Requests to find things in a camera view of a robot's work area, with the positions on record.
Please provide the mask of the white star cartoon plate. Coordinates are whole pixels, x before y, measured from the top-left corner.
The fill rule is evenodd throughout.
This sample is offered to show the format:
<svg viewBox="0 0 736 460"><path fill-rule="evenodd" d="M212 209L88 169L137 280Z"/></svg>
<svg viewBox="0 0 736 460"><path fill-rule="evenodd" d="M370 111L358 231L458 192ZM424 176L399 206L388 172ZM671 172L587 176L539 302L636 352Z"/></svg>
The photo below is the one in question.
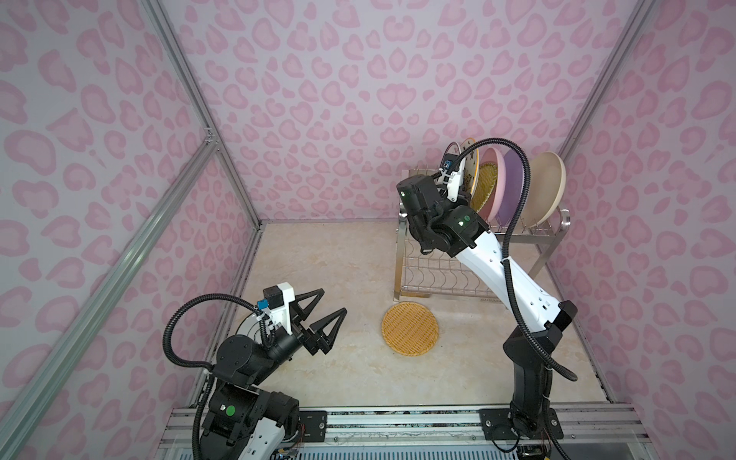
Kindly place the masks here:
<svg viewBox="0 0 736 460"><path fill-rule="evenodd" d="M464 159L462 192L468 199L475 194L480 169L479 149L472 150Z"/></svg>

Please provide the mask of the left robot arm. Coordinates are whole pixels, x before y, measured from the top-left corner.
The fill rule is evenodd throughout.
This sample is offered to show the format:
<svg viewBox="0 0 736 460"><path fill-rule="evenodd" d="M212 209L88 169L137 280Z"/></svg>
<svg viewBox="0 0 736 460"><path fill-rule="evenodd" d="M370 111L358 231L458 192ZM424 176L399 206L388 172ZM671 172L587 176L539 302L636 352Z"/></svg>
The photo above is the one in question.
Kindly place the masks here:
<svg viewBox="0 0 736 460"><path fill-rule="evenodd" d="M295 294L287 283L263 289L255 305L243 299L259 324L260 340L236 333L224 339L215 362L205 367L211 379L197 404L192 450L195 459L237 459L256 450L257 427L272 422L281 438L304 438L299 402L282 392L260 389L260 384L301 349L311 355L328 354L348 310L336 310L306 327L325 291Z"/></svg>

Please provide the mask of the orange woven pattern plate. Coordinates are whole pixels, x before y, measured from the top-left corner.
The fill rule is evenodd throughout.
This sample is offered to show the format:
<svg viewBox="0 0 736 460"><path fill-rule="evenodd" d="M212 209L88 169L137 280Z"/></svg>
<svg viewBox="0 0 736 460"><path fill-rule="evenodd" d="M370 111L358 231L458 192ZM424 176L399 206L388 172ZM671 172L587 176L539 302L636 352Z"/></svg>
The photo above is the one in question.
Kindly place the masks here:
<svg viewBox="0 0 736 460"><path fill-rule="evenodd" d="M416 302L400 302L381 320L386 345L405 357L427 354L439 340L439 324L434 314Z"/></svg>

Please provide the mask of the white plate orange sunburst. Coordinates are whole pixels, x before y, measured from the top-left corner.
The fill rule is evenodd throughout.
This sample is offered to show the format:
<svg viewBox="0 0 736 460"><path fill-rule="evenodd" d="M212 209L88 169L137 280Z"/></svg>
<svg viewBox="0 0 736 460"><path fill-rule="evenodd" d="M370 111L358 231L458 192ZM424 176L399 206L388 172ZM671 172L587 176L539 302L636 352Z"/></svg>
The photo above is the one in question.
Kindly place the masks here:
<svg viewBox="0 0 736 460"><path fill-rule="evenodd" d="M459 145L456 142L450 143L443 154L440 164L440 170L444 174L459 172L464 165L461 160L458 160L458 157L460 157L461 153L462 149L460 149Z"/></svg>

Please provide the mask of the white plate black rim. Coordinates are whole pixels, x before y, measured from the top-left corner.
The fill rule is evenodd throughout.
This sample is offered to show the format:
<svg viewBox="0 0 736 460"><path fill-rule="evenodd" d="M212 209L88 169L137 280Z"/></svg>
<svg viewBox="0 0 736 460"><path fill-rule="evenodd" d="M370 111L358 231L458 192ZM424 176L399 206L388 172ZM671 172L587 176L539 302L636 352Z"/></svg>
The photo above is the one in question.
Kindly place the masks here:
<svg viewBox="0 0 736 460"><path fill-rule="evenodd" d="M235 334L245 335L258 344L261 344L263 342L261 334L261 321L255 314L251 314L245 317L237 327Z"/></svg>

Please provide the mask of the cream beige plate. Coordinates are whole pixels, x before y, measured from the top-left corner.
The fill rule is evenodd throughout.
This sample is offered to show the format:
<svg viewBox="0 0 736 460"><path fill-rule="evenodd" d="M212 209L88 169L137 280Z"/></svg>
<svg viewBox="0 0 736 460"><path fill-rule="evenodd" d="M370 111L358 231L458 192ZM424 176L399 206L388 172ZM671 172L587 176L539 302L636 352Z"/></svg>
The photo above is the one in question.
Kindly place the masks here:
<svg viewBox="0 0 736 460"><path fill-rule="evenodd" d="M530 164L531 184L521 220L527 227L546 222L556 211L565 193L567 169L557 153L545 151Z"/></svg>

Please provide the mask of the purple plate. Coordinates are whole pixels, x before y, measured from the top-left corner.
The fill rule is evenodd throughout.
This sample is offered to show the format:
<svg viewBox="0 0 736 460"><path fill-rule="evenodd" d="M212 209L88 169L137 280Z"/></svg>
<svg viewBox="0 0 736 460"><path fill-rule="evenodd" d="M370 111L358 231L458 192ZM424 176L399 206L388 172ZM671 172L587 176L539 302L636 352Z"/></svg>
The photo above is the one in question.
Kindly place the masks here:
<svg viewBox="0 0 736 460"><path fill-rule="evenodd" d="M519 204L519 198L523 188L524 170L521 159L514 151L508 151L504 155L505 165L505 188L502 202L496 220L502 226L507 226Z"/></svg>

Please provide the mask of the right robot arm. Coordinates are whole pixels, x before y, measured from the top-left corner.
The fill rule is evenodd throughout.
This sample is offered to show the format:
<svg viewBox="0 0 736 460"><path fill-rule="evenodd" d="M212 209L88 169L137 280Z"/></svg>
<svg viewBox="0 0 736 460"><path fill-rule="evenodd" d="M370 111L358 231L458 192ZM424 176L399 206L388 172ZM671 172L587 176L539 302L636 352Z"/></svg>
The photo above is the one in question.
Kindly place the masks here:
<svg viewBox="0 0 736 460"><path fill-rule="evenodd" d="M552 354L577 314L570 301L546 292L511 258L488 223L464 199L450 200L432 176L410 176L397 191L409 232L423 251L439 250L469 268L509 309L517 326L503 344L514 364L514 393L495 433L533 439L551 431L552 374L576 375Z"/></svg>

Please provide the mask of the green yellow woven plate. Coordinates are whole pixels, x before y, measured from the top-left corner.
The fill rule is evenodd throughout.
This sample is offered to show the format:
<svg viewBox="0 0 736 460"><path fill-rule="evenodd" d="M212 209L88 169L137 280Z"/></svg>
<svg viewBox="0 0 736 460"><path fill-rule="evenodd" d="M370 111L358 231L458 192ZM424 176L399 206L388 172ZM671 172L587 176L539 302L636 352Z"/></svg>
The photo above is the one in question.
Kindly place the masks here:
<svg viewBox="0 0 736 460"><path fill-rule="evenodd" d="M486 163L480 166L478 184L475 194L471 198L471 209L481 214L481 210L487 204L498 183L498 165Z"/></svg>

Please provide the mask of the pink plate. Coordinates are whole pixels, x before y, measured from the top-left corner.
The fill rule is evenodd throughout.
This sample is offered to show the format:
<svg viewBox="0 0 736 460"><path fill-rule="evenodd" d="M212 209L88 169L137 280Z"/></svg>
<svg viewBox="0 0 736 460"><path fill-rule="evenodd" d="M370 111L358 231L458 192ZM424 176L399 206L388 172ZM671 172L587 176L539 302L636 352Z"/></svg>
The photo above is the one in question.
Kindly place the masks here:
<svg viewBox="0 0 736 460"><path fill-rule="evenodd" d="M477 195L482 199L479 215L491 222L498 214L505 194L507 168L504 154L488 147L481 156Z"/></svg>

